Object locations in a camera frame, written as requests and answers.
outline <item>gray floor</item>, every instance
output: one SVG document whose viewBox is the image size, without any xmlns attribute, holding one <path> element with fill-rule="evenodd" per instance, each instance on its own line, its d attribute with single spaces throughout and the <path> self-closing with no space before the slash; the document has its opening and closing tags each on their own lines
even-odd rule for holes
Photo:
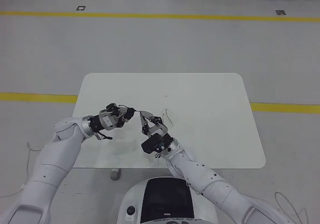
<svg viewBox="0 0 320 224">
<path fill-rule="evenodd" d="M 320 1 L 15 0 L 0 1 L 0 10 L 74 11 L 78 5 L 88 12 L 274 16 L 281 9 L 320 17 Z M 76 95 L 91 72 L 236 72 L 250 101 L 320 104 L 320 23 L 0 16 L 0 92 Z M 73 108 L 0 102 L 0 195 L 25 181 L 27 142 L 41 149 L 52 125 Z M 273 204 L 273 193 L 281 191 L 301 216 L 306 207 L 310 222 L 320 223 L 320 115 L 255 112 L 254 118 L 266 166 L 217 172 Z M 35 158 L 32 153 L 31 164 Z M 55 196 L 53 223 L 115 223 L 130 186 L 169 172 L 126 169 L 118 182 L 109 174 L 72 170 Z M 0 199 L 0 213 L 13 200 Z M 232 223 L 221 212 L 219 218 Z"/>
</svg>

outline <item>table top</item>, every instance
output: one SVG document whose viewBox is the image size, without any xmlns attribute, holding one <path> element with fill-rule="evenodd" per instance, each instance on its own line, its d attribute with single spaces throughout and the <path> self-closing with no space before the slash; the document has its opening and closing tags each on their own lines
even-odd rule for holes
<svg viewBox="0 0 320 224">
<path fill-rule="evenodd" d="M 213 169 L 256 169 L 266 163 L 244 83 L 236 73 L 91 73 L 73 116 L 96 115 L 110 103 L 161 116 L 197 161 Z M 123 128 L 103 131 L 113 140 L 84 141 L 75 168 L 167 168 L 146 154 L 138 113 Z"/>
</svg>

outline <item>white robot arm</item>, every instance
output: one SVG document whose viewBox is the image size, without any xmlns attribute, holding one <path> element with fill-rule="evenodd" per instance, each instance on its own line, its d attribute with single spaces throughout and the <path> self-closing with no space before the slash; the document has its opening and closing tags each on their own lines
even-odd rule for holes
<svg viewBox="0 0 320 224">
<path fill-rule="evenodd" d="M 238 192 L 220 175 L 197 162 L 190 152 L 167 133 L 161 118 L 141 112 L 141 119 L 148 119 L 155 124 L 149 128 L 148 122 L 142 121 L 142 132 L 149 137 L 142 144 L 143 151 L 157 152 L 155 156 L 166 160 L 169 170 L 175 177 L 183 178 L 189 187 L 225 212 L 235 223 L 294 224 L 274 206 Z"/>
<path fill-rule="evenodd" d="M 112 139 L 100 130 L 121 128 L 133 117 L 133 108 L 110 104 L 97 116 L 65 118 L 55 126 L 55 134 L 36 159 L 34 171 L 13 205 L 0 216 L 0 224 L 46 224 L 50 222 L 50 205 L 63 179 L 73 167 L 81 143 L 96 136 Z"/>
</svg>

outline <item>thin wire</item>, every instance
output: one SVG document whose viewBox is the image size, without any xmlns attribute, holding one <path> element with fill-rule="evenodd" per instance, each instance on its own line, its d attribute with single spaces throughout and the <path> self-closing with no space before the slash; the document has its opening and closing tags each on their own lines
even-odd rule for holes
<svg viewBox="0 0 320 224">
<path fill-rule="evenodd" d="M 30 146 L 30 143 L 29 143 L 29 142 L 27 142 L 27 149 L 28 149 L 28 152 L 27 152 L 27 160 L 26 160 L 26 180 L 25 180 L 25 182 L 24 182 L 24 185 L 25 185 L 25 184 L 27 183 L 27 181 L 29 180 L 30 151 L 32 151 L 32 152 L 40 152 L 40 151 L 41 151 L 41 150 L 33 150 L 33 149 L 31 149 L 31 146 Z M 22 187 L 20 190 L 14 192 L 14 193 L 2 195 L 2 196 L 0 196 L 0 198 L 8 198 L 8 197 L 14 196 L 14 195 L 20 193 L 22 190 L 23 190 L 23 187 Z"/>
<path fill-rule="evenodd" d="M 278 195 L 278 194 L 281 195 L 281 196 L 288 202 L 288 204 L 292 207 L 292 209 L 293 209 L 296 217 L 298 218 L 300 224 L 303 224 L 303 223 L 302 223 L 302 220 L 300 219 L 300 217 L 299 217 L 299 215 L 298 215 L 298 212 L 295 210 L 294 206 L 292 205 L 292 203 L 290 203 L 290 201 L 288 200 L 288 198 L 287 198 L 286 196 L 284 196 L 284 195 L 283 195 L 282 193 L 280 193 L 280 192 L 275 192 L 275 193 L 274 193 L 274 199 L 276 200 L 276 202 L 277 202 L 278 206 L 281 208 L 281 210 L 289 217 L 289 215 L 284 211 L 284 209 L 282 208 L 282 206 L 281 206 L 281 205 L 279 204 L 279 202 L 278 202 L 278 199 L 277 199 L 277 195 Z M 306 219 L 307 219 L 307 224 L 309 224 L 308 214 L 307 214 L 307 210 L 306 210 L 305 208 L 304 208 L 304 212 L 305 212 L 305 217 L 306 217 Z"/>
<path fill-rule="evenodd" d="M 166 115 L 167 115 L 167 117 L 169 118 L 169 120 L 170 120 L 170 122 L 171 122 L 171 125 L 173 126 L 173 123 L 172 123 L 172 121 L 171 121 L 171 119 L 170 119 L 169 115 L 167 114 L 167 109 L 165 110 L 165 112 L 166 112 Z"/>
</svg>

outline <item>yellow floor stripe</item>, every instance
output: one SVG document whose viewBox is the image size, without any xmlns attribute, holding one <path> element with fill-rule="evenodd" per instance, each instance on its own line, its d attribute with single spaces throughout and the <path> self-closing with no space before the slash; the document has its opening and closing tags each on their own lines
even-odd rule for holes
<svg viewBox="0 0 320 224">
<path fill-rule="evenodd" d="M 320 114 L 320 105 L 251 103 L 252 111 Z"/>
<path fill-rule="evenodd" d="M 57 102 L 74 104 L 76 103 L 77 96 L 51 94 L 18 94 L 12 92 L 0 92 L 0 100 L 26 102 Z"/>
<path fill-rule="evenodd" d="M 278 21 L 278 22 L 320 22 L 320 17 L 176 15 L 176 14 L 136 14 L 136 13 L 98 13 L 98 12 L 20 12 L 20 11 L 0 11 L 0 16 L 167 18 L 167 19 L 177 19 L 177 20 L 243 20 L 243 21 Z"/>
<path fill-rule="evenodd" d="M 74 104 L 75 95 L 51 95 L 51 94 L 20 94 L 0 92 L 0 101 L 26 101 L 26 102 L 56 102 Z M 252 111 L 278 112 L 278 113 L 303 113 L 320 114 L 320 105 L 300 104 L 269 104 L 263 102 L 252 102 Z"/>
</svg>

